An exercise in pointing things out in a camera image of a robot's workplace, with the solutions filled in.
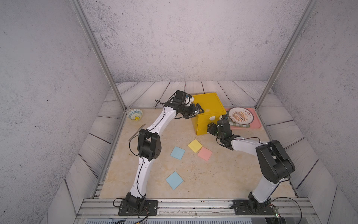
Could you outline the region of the yellow sticky note pad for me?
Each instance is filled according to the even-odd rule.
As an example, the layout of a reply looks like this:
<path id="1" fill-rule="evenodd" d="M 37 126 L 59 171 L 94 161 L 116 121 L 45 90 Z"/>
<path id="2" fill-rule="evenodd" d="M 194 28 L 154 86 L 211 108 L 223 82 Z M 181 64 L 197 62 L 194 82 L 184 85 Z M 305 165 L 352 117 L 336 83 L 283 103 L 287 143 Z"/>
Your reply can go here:
<path id="1" fill-rule="evenodd" d="M 199 151 L 202 149 L 203 145 L 202 145 L 199 141 L 193 140 L 192 142 L 190 142 L 190 143 L 188 144 L 188 147 L 189 147 L 191 150 L 193 150 L 195 153 L 197 153 L 197 152 L 199 152 Z"/>

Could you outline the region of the pink sticky note pad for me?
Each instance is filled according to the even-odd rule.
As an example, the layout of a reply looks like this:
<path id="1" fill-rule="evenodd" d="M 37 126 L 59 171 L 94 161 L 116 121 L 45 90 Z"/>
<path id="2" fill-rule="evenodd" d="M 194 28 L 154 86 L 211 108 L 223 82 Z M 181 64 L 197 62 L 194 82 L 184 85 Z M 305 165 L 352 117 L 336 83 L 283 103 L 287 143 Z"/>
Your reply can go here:
<path id="1" fill-rule="evenodd" d="M 202 147 L 199 152 L 198 152 L 198 156 L 205 160 L 205 161 L 209 161 L 210 157 L 212 156 L 213 152 L 205 147 Z"/>

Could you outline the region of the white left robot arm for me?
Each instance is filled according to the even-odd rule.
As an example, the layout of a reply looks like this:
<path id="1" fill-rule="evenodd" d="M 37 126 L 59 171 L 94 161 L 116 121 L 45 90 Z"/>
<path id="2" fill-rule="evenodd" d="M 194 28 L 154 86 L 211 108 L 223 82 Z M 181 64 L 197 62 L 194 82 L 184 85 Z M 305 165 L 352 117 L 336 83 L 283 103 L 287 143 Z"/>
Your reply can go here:
<path id="1" fill-rule="evenodd" d="M 155 160 L 159 157 L 162 149 L 160 136 L 166 127 L 178 114 L 183 118 L 190 119 L 204 113 L 200 104 L 193 103 L 194 98 L 181 101 L 168 101 L 164 103 L 159 117 L 147 129 L 141 129 L 138 133 L 139 166 L 133 186 L 125 197 L 130 207 L 139 210 L 145 204 L 147 183 Z"/>

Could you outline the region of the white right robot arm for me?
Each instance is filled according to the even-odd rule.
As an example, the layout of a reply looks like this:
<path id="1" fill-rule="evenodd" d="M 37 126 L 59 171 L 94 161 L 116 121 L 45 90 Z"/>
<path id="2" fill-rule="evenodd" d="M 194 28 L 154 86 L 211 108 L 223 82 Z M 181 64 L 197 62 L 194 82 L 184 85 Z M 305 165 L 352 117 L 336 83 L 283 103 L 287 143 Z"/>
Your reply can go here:
<path id="1" fill-rule="evenodd" d="M 248 206 L 258 212 L 271 204 L 271 196 L 280 183 L 289 181 L 295 165 L 277 140 L 261 141 L 258 137 L 243 138 L 233 134 L 227 120 L 221 119 L 208 124 L 207 132 L 216 137 L 222 147 L 241 151 L 257 157 L 262 178 L 257 187 L 249 193 Z"/>

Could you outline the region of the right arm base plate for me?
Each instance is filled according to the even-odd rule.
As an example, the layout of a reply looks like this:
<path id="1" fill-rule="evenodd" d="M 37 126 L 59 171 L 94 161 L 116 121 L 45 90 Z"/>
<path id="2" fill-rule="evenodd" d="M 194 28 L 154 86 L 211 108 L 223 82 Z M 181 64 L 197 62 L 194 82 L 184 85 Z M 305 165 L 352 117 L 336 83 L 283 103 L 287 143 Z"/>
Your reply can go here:
<path id="1" fill-rule="evenodd" d="M 233 204 L 229 208 L 234 209 L 235 215 L 241 216 L 274 216 L 276 214 L 270 199 L 264 203 L 258 203 L 253 199 L 237 199 L 233 200 Z"/>

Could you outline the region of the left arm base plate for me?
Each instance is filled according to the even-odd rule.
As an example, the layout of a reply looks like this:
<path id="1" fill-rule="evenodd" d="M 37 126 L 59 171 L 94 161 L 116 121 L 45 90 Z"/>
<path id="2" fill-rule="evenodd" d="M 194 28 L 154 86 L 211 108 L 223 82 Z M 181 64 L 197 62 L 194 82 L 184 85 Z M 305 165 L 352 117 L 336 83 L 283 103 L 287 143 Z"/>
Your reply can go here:
<path id="1" fill-rule="evenodd" d="M 158 200 L 141 199 L 137 202 L 122 201 L 118 215 L 124 216 L 156 216 L 158 212 Z"/>

